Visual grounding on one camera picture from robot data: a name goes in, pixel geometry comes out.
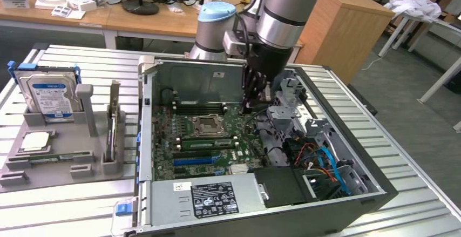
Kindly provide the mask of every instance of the aluminum extrusion table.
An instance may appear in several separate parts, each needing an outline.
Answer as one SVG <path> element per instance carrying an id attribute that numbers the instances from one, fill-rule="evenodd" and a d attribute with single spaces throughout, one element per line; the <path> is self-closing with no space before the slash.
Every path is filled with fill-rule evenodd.
<path id="1" fill-rule="evenodd" d="M 0 194 L 0 236 L 111 236 L 112 206 L 135 189 L 137 129 L 137 62 L 152 53 L 49 45 L 33 49 L 24 62 L 81 67 L 83 83 L 95 85 L 93 110 L 105 110 L 109 85 L 121 81 L 120 104 L 128 114 L 125 173 L 116 181 L 48 187 Z M 398 196 L 376 213 L 364 215 L 340 236 L 461 236 L 461 212 L 413 159 L 360 104 L 336 75 L 318 66 L 304 66 L 346 126 L 390 179 Z M 321 110 L 308 100 L 318 117 Z M 25 102 L 12 80 L 0 93 L 0 164 L 5 160 Z M 128 227 L 131 217 L 119 227 Z"/>

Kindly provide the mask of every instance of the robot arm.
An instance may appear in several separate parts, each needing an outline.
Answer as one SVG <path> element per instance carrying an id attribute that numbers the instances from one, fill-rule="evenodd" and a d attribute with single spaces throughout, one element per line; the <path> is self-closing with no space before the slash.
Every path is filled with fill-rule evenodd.
<path id="1" fill-rule="evenodd" d="M 317 0 L 252 0 L 225 31 L 224 49 L 244 55 L 242 112 L 249 113 L 284 70 Z"/>

